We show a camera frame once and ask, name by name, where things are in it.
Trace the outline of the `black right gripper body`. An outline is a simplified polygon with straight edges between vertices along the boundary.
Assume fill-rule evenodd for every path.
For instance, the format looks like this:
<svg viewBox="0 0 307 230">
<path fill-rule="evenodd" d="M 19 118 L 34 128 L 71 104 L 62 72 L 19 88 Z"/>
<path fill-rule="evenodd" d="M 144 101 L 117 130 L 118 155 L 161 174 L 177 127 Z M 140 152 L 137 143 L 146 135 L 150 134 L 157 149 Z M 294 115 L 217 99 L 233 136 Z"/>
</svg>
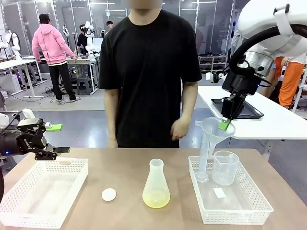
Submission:
<svg viewBox="0 0 307 230">
<path fill-rule="evenodd" d="M 258 88 L 258 77 L 235 74 L 232 70 L 227 74 L 222 89 L 231 94 L 254 95 Z"/>
</svg>

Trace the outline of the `person's left hand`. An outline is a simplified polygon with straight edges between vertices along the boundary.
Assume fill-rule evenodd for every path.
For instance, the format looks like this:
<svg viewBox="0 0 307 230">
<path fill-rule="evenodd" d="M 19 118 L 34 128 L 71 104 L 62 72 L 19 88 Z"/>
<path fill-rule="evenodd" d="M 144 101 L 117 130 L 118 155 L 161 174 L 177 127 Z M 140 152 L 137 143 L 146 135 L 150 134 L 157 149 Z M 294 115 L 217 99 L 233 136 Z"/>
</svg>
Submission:
<svg viewBox="0 0 307 230">
<path fill-rule="evenodd" d="M 170 130 L 172 140 L 179 140 L 187 135 L 190 121 L 190 117 L 182 116 L 172 124 Z"/>
</svg>

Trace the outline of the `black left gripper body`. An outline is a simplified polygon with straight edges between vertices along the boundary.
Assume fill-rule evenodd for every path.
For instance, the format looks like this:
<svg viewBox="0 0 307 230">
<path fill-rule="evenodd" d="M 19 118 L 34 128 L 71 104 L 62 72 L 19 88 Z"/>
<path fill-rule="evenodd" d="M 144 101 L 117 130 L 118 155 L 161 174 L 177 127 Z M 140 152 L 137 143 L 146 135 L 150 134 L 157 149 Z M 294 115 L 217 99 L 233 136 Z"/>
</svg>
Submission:
<svg viewBox="0 0 307 230">
<path fill-rule="evenodd" d="M 36 131 L 35 133 L 17 131 L 14 134 L 16 140 L 15 155 L 25 155 L 30 152 L 47 155 L 47 141 L 44 137 L 44 131 Z"/>
</svg>

